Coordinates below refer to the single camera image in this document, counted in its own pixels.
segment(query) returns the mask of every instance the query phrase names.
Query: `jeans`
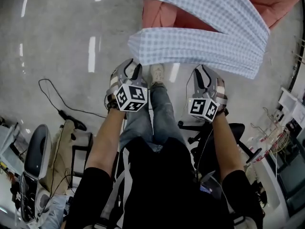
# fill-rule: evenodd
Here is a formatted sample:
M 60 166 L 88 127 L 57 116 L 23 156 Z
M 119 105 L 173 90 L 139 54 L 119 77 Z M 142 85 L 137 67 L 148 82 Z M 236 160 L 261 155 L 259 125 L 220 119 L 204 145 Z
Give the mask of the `jeans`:
M 66 195 L 57 195 L 53 197 L 53 203 L 50 207 L 50 213 L 40 229 L 60 229 L 63 220 L 63 211 L 68 200 Z
M 138 112 L 127 112 L 127 125 L 120 136 L 120 150 L 139 136 L 144 139 L 154 152 L 159 152 L 169 137 L 173 137 L 185 144 L 180 129 L 175 122 L 173 106 L 165 86 L 162 83 L 155 83 L 150 92 L 153 109 L 153 128 L 148 111 L 148 103 Z

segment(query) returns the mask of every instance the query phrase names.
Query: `floor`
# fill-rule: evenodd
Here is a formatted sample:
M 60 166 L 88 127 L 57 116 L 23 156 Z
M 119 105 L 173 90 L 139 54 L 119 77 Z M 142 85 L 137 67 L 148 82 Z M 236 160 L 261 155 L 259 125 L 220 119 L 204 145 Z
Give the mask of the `floor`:
M 250 123 L 257 122 L 262 108 L 273 111 L 280 87 L 290 84 L 293 52 L 298 52 L 296 42 L 302 35 L 301 11 L 298 3 L 272 30 L 264 63 L 254 80 L 217 71 L 226 83 L 228 120 L 245 124 L 244 141 L 255 135 Z M 42 123 L 54 135 L 62 119 L 39 89 L 42 78 L 52 80 L 70 107 L 107 115 L 103 100 L 110 74 L 132 57 L 127 40 L 140 29 L 141 15 L 142 0 L 0 0 L 0 115 L 21 123 L 28 140 Z M 185 85 L 192 70 L 181 65 L 173 83 L 168 80 L 170 66 L 165 73 L 175 118 L 186 123 L 195 121 L 183 112 Z M 41 85 L 59 109 L 97 133 L 101 118 L 68 110 L 50 84 Z

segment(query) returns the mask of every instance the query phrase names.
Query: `pink cloth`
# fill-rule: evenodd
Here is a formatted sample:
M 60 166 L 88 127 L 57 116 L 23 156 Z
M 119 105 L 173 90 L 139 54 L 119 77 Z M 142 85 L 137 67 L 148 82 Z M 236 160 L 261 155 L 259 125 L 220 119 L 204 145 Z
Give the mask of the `pink cloth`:
M 269 28 L 273 28 L 299 0 L 250 0 Z M 143 28 L 179 27 L 216 31 L 188 12 L 159 0 L 144 0 Z

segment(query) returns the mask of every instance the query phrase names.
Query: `black t-shirt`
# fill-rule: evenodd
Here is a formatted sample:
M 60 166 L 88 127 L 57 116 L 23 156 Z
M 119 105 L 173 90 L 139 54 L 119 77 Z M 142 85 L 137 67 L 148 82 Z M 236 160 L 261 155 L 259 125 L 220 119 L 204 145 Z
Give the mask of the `black t-shirt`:
M 169 138 L 160 153 L 154 153 L 140 137 L 126 148 L 130 152 L 132 189 L 125 205 L 124 229 L 234 228 L 224 196 L 218 200 L 200 191 L 190 153 L 178 140 Z M 119 162 L 118 174 L 122 170 Z M 66 229 L 83 229 L 97 223 L 112 186 L 105 171 L 86 169 L 75 192 Z M 230 173 L 222 186 L 234 211 L 251 217 L 258 229 L 262 228 L 262 210 L 245 173 Z M 115 228 L 121 215 L 122 206 L 116 206 L 108 228 Z

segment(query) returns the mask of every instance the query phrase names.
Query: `plaid cloth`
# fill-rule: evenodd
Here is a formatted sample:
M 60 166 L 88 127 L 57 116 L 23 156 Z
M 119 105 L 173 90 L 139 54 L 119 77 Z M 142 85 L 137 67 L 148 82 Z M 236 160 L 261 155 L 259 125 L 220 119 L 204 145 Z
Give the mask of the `plaid cloth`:
M 145 28 L 128 45 L 142 65 L 199 63 L 253 79 L 263 62 L 269 29 L 249 0 L 161 0 L 219 32 Z

